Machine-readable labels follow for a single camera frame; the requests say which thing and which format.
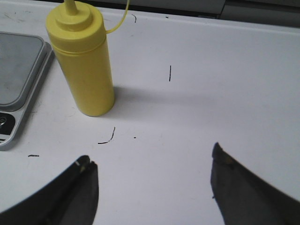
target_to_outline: bottle cap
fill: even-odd
[[[47,16],[46,28],[53,47],[68,53],[90,51],[106,39],[100,11],[74,0],[54,8]]]

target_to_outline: scale platform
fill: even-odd
[[[0,150],[14,139],[52,59],[42,38],[0,32]]]

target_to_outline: yellow tube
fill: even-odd
[[[78,13],[78,9],[75,5],[74,0],[64,0],[66,6],[66,12],[68,15],[76,15]]]
[[[110,30],[107,30],[107,31],[106,31],[107,34],[114,32],[116,29],[118,29],[118,28],[122,25],[122,23],[123,23],[124,20],[125,20],[126,15],[127,15],[128,7],[129,7],[129,0],[127,0],[125,12],[124,12],[124,15],[123,15],[121,21],[120,21],[114,28],[112,28],[112,29],[110,29]]]

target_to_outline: white table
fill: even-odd
[[[56,5],[1,0],[1,31],[49,41]],[[123,13],[100,10],[107,28]],[[0,211],[87,154],[99,166],[96,225],[224,224],[215,142],[300,200],[299,29],[129,11],[108,44],[114,108],[80,113],[55,60],[18,144],[0,152]]]

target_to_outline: black mark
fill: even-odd
[[[133,15],[133,14],[132,14]],[[134,17],[135,17],[135,23],[136,23],[136,16],[135,15],[133,15]]]
[[[109,143],[113,139],[113,135],[114,135],[115,129],[116,129],[116,127],[113,128],[112,137],[111,137],[111,139],[109,139],[109,141],[107,141],[107,142],[100,142],[98,144],[107,144],[107,143]]]
[[[235,168],[233,164],[228,164],[228,166],[229,166],[229,168],[232,169],[232,170],[234,170],[234,168]]]
[[[11,20],[14,20],[13,18],[11,18],[9,15],[7,14],[4,14],[4,16],[6,16],[7,18],[11,19]]]
[[[172,67],[170,65],[169,82],[171,81],[171,70],[172,70]]]

